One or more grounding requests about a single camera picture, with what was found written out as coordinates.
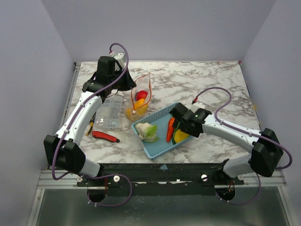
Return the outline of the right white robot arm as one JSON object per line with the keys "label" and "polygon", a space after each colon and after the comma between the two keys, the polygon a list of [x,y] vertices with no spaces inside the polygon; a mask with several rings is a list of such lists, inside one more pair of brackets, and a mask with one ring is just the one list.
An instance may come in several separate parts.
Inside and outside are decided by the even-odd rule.
{"label": "right white robot arm", "polygon": [[216,118],[203,108],[196,106],[187,108],[181,103],[177,103],[169,113],[175,119],[173,126],[190,136],[199,137],[201,133],[214,135],[248,152],[242,157],[222,162],[216,178],[223,185],[239,175],[252,172],[263,177],[271,177],[283,156],[279,140],[271,129],[259,131],[244,128]]}

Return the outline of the clear zip bag orange zipper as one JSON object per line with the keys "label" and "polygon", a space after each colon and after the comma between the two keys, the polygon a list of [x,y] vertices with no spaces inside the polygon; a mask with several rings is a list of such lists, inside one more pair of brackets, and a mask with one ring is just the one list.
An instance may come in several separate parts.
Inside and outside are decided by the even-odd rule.
{"label": "clear zip bag orange zipper", "polygon": [[124,110],[125,117],[132,122],[143,118],[148,111],[152,97],[151,73],[138,77],[135,83]]}

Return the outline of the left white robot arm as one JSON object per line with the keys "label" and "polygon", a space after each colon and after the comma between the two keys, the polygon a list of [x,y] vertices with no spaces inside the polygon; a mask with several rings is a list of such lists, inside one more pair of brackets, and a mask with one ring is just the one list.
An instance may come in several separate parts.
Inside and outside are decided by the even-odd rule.
{"label": "left white robot arm", "polygon": [[79,145],[90,120],[112,90],[128,91],[136,87],[127,65],[125,53],[111,53],[98,59],[97,70],[83,84],[79,101],[67,121],[55,135],[47,135],[43,141],[47,161],[52,168],[87,175],[94,186],[104,182],[100,165],[87,159]]}

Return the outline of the orange carrot toy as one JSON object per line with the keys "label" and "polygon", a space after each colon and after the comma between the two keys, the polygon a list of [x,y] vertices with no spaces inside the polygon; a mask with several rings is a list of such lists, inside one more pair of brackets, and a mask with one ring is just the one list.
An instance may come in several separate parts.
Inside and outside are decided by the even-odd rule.
{"label": "orange carrot toy", "polygon": [[167,133],[166,133],[166,141],[168,143],[170,142],[173,132],[174,132],[174,127],[173,127],[174,121],[175,121],[175,118],[172,117],[168,122]]}

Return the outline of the yellow mango toy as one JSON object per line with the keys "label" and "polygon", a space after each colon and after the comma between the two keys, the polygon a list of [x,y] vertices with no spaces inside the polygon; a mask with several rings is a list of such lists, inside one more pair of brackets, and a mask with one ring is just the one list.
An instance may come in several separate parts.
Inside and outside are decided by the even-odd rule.
{"label": "yellow mango toy", "polygon": [[184,141],[185,139],[187,139],[188,137],[189,137],[189,134],[186,134],[186,133],[182,132],[181,130],[177,130],[174,139],[175,139],[176,143],[180,143],[180,142]]}

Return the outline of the green chili pepper toy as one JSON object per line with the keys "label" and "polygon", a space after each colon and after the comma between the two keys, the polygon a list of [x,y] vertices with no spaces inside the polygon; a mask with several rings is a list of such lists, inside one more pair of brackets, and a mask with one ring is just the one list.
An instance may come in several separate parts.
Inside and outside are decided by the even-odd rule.
{"label": "green chili pepper toy", "polygon": [[179,123],[177,124],[177,126],[175,127],[174,131],[173,131],[173,134],[172,134],[172,144],[173,144],[173,145],[176,144],[174,137],[175,137],[175,134],[176,134],[177,130],[179,129],[180,124],[181,124],[181,123],[179,122]]}

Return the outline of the yellow lemon toy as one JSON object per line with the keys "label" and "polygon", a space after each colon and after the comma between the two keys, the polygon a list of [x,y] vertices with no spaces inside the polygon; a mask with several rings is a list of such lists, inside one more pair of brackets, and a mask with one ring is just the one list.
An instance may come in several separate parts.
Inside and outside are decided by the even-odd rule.
{"label": "yellow lemon toy", "polygon": [[131,107],[126,108],[124,111],[124,115],[129,121],[136,121],[136,115],[133,108]]}

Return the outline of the orange bell pepper toy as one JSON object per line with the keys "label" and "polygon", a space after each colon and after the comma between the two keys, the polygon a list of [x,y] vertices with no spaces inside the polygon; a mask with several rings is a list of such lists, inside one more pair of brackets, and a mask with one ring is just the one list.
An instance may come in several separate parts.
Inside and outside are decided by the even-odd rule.
{"label": "orange bell pepper toy", "polygon": [[142,115],[146,114],[146,112],[148,110],[148,104],[145,103],[144,99],[140,99],[134,103],[133,110],[135,111],[135,115],[142,116]]}

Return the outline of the red apple toy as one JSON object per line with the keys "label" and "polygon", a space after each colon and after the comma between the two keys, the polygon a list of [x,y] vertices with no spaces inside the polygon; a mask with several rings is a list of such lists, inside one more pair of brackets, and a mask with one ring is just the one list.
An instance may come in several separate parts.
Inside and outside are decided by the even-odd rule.
{"label": "red apple toy", "polygon": [[147,95],[148,95],[148,91],[146,91],[146,90],[140,90],[140,91],[138,91],[136,94],[135,94],[135,99],[136,99],[136,101],[138,101],[138,100],[140,100],[140,99],[146,99],[146,97],[147,97]]}

